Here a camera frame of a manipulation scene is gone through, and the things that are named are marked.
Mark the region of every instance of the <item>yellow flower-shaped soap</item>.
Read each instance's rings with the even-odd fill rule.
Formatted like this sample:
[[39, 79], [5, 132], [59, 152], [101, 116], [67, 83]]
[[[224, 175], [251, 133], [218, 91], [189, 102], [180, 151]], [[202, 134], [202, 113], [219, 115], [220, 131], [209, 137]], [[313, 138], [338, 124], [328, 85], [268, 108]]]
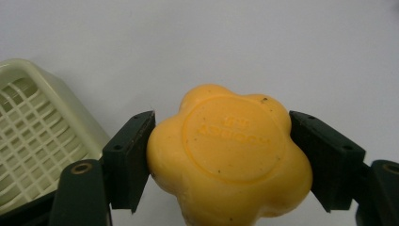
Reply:
[[187, 225], [252, 225], [293, 210], [311, 189], [310, 163], [290, 131], [272, 97], [203, 85], [152, 131], [148, 165]]

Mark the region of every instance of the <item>soap dish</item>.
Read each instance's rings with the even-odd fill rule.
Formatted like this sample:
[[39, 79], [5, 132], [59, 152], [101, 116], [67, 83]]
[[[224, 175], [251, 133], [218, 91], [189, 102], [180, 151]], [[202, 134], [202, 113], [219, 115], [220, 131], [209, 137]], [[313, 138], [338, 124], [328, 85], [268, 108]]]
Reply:
[[56, 190], [109, 137], [68, 87], [23, 59], [0, 63], [0, 215]]

